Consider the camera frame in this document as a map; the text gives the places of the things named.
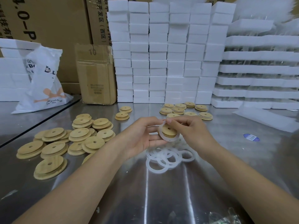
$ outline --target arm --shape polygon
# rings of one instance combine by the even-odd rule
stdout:
[[[217,170],[256,224],[299,223],[299,200],[220,146],[199,117],[174,117],[166,122]]]
[[[114,175],[127,159],[149,146],[165,144],[156,117],[140,118],[107,142],[60,186],[33,205],[14,223],[88,223]]]

